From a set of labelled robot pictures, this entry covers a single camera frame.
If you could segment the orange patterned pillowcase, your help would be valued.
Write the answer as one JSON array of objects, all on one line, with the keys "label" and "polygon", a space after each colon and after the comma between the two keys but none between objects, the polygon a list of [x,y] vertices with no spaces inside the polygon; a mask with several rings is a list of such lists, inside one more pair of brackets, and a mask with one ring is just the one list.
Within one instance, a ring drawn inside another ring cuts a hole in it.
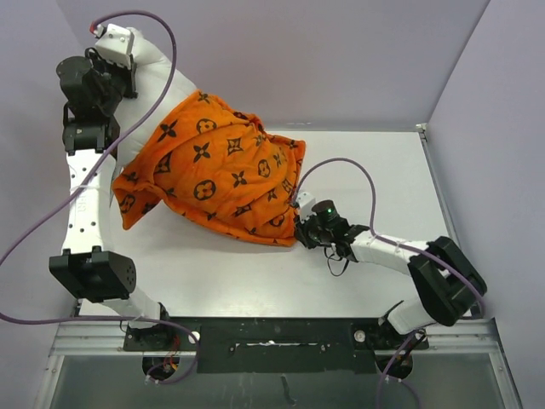
[{"label": "orange patterned pillowcase", "polygon": [[292,203],[306,143],[266,132],[253,113],[197,90],[158,124],[113,183],[123,229],[159,203],[242,241],[295,243]]}]

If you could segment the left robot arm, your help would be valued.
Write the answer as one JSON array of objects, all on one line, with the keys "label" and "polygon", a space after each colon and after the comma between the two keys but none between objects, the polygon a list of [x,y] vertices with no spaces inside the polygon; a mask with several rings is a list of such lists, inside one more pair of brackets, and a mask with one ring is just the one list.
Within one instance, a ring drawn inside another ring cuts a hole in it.
[{"label": "left robot arm", "polygon": [[114,113],[123,98],[137,96],[135,72],[87,49],[63,60],[56,73],[66,97],[62,141],[73,199],[61,253],[50,257],[49,271],[76,299],[126,317],[129,339],[166,349],[174,336],[167,312],[137,287],[135,264],[114,252],[110,229],[112,144],[120,134]]}]

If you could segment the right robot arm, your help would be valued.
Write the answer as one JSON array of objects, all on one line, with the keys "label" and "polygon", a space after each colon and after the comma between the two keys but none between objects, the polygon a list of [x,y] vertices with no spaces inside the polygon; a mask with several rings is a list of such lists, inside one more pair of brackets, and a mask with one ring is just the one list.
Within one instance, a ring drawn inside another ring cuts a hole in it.
[{"label": "right robot arm", "polygon": [[382,316],[379,337],[391,349],[425,326],[453,326],[487,292],[476,268],[445,236],[426,242],[374,235],[330,211],[297,217],[295,237],[308,249],[331,249],[341,260],[372,263],[412,279],[417,296],[397,302]]}]

